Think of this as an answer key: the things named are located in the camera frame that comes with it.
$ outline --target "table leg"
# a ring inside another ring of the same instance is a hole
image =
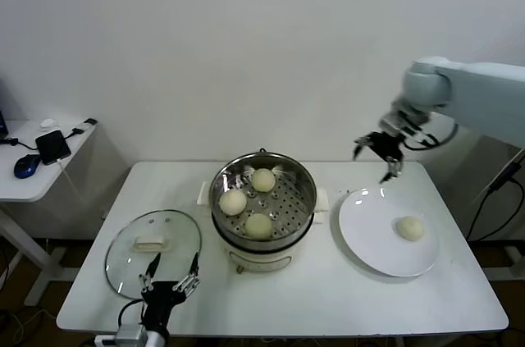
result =
[[[29,258],[37,267],[42,269],[30,292],[25,297],[26,306],[36,306],[48,288],[51,281],[74,281],[79,268],[61,267],[60,260],[66,253],[64,248],[56,248],[49,255],[44,249],[22,230],[5,212],[0,210],[0,235],[3,235],[18,253],[9,264],[9,273],[12,273],[22,254]]]
[[[58,263],[22,230],[5,212],[0,210],[0,235],[19,249],[37,267],[49,274],[59,272]]]
[[[514,263],[512,267],[484,267],[489,281],[525,281],[525,257],[514,246],[506,246],[505,252]]]
[[[18,265],[18,263],[22,259],[22,255],[23,255],[22,252],[20,251],[16,252],[15,257],[13,257],[13,259],[9,263],[9,272],[7,272],[7,269],[6,269],[5,271],[3,271],[2,275],[0,276],[0,285],[4,285],[7,282],[7,279],[15,270],[16,265]]]
[[[52,251],[51,258],[56,263],[59,263],[65,253],[65,248],[58,247]],[[79,270],[78,267],[60,267],[58,273],[53,276],[46,272],[40,272],[39,277],[36,279],[30,292],[25,297],[25,306],[36,306],[39,304],[40,298],[42,298],[43,293],[46,291],[51,281],[75,281]]]

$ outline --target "glass lid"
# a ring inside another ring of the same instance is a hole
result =
[[[180,281],[189,271],[202,236],[197,222],[179,210],[156,210],[134,219],[109,246],[104,268],[118,294],[140,299],[141,276],[160,253],[152,281]]]

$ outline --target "white plate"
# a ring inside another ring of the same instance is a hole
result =
[[[425,235],[412,242],[399,236],[402,217],[421,219]],[[407,198],[391,189],[374,187],[353,192],[343,202],[339,226],[350,249],[368,266],[391,276],[418,276],[432,268],[439,240],[431,220]]]

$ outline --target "black cable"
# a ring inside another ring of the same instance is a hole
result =
[[[503,230],[518,215],[519,211],[521,210],[521,208],[523,206],[523,201],[525,201],[525,189],[523,188],[521,183],[519,183],[519,181],[517,181],[517,180],[515,180],[513,178],[509,179],[509,182],[514,183],[515,185],[517,185],[519,187],[519,189],[521,190],[521,192],[522,192],[522,197],[519,200],[518,207],[516,208],[516,210],[514,210],[514,213],[512,213],[512,215],[509,217],[509,219],[506,222],[504,222],[503,225],[500,228],[498,228],[497,230],[492,231],[490,234],[486,234],[482,238],[474,240],[474,242],[479,242],[481,240],[484,240],[484,239],[488,238],[489,236],[493,236],[494,234],[496,234],[496,233],[500,232],[501,230]]]
[[[121,312],[118,313],[118,326],[120,327],[122,325],[122,315],[124,314],[124,312],[126,311],[126,309],[129,307],[129,306],[132,306],[134,304],[138,304],[142,302],[142,299],[133,299],[131,302],[128,302],[127,304],[124,305],[124,307],[121,309]]]
[[[18,138],[5,138],[5,139],[0,139],[0,144],[10,144],[11,146],[17,146],[18,144],[20,146],[24,146],[25,148],[27,148],[28,150],[37,150],[37,148],[31,148],[30,146],[28,146],[27,144],[23,143],[23,142],[20,142],[18,140]]]
[[[24,147],[27,148],[28,150],[33,150],[33,151],[37,150],[37,148],[31,148],[31,147],[28,146],[27,144],[24,144],[24,143],[22,143],[22,142],[20,142],[20,141],[18,141],[18,144],[19,144],[20,146],[24,146]]]
[[[403,144],[405,146],[405,148],[407,148],[408,150],[412,150],[413,152],[421,152],[421,151],[424,151],[424,150],[433,150],[434,148],[439,148],[441,146],[444,146],[446,144],[448,144],[452,139],[454,139],[454,137],[458,134],[458,130],[459,130],[459,125],[458,123],[454,123],[454,127],[452,127],[452,131],[450,132],[450,134],[448,134],[448,136],[446,138],[444,138],[443,140],[439,141],[434,135],[432,134],[426,134],[426,136],[432,140],[432,142],[434,142],[434,144],[431,144],[429,143],[428,141],[426,140],[423,140],[421,142],[421,144],[423,146],[425,146],[424,148],[415,148],[415,147],[412,147],[410,146],[409,144],[406,143],[406,140],[404,140]]]
[[[470,238],[470,235],[473,232],[474,226],[476,225],[477,219],[479,218],[479,215],[482,212],[483,205],[485,205],[485,202],[488,200],[488,198],[491,196],[491,194],[494,193],[493,190],[488,189],[485,193],[485,196],[483,197],[481,203],[479,204],[479,208],[477,208],[476,216],[474,217],[474,220],[472,220],[472,224],[470,225],[470,228],[468,229],[467,236],[465,237],[465,240],[468,240]]]
[[[6,286],[7,278],[9,277],[9,259],[7,258],[6,250],[3,249],[1,244],[0,251],[2,251],[3,260],[6,262],[6,270],[4,271],[6,273],[6,278],[3,279],[2,286],[0,287],[0,292],[2,292],[4,287]]]

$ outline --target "perforated steamer tray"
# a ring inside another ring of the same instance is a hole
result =
[[[252,174],[259,168],[272,170],[276,177],[276,185],[268,193],[256,191],[251,184]],[[219,207],[220,197],[229,189],[241,189],[247,196],[246,209],[236,216],[226,215]],[[277,249],[300,239],[312,222],[317,200],[313,178],[300,163],[264,149],[226,164],[213,179],[209,193],[217,229],[242,248],[255,250]],[[272,219],[271,238],[256,240],[246,235],[244,224],[254,213]]]

